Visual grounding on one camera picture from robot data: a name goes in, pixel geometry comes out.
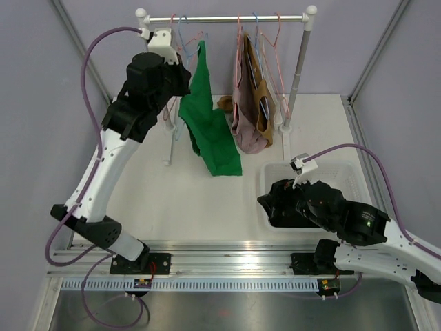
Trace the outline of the black tank top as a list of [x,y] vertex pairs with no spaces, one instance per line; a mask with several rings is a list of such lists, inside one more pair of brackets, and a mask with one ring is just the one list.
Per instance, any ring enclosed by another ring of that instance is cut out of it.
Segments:
[[272,209],[267,214],[273,228],[318,228],[318,226],[292,208],[287,210]]

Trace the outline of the green tank top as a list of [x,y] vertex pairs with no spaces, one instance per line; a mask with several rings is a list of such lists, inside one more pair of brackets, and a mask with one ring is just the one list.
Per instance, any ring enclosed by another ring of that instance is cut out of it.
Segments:
[[189,88],[190,94],[180,100],[178,115],[187,126],[192,150],[213,177],[242,175],[240,155],[225,114],[214,108],[204,41],[198,43],[197,64]]

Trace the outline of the pink tank top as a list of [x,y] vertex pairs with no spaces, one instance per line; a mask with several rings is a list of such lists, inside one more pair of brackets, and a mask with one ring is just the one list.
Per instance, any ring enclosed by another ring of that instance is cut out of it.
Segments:
[[246,154],[257,154],[265,149],[268,140],[257,130],[258,111],[245,63],[243,33],[241,34],[239,81],[238,81],[238,112],[236,119],[232,116],[231,133],[238,147]]

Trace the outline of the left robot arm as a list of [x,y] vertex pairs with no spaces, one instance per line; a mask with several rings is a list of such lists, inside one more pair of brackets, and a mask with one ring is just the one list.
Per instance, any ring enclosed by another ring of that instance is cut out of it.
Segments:
[[172,97],[189,94],[191,74],[182,59],[154,52],[135,55],[125,80],[101,122],[101,140],[76,191],[50,214],[75,233],[125,261],[133,274],[149,265],[150,249],[106,215],[107,205],[124,167],[153,128]]

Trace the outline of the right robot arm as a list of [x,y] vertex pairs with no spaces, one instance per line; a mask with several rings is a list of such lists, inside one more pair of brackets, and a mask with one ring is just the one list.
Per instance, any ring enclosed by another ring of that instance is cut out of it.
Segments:
[[310,275],[376,274],[417,290],[426,300],[440,302],[440,260],[405,239],[398,223],[383,211],[347,200],[322,181],[280,180],[257,202],[280,228],[309,221],[337,236],[319,240],[313,257],[294,261],[294,270]]

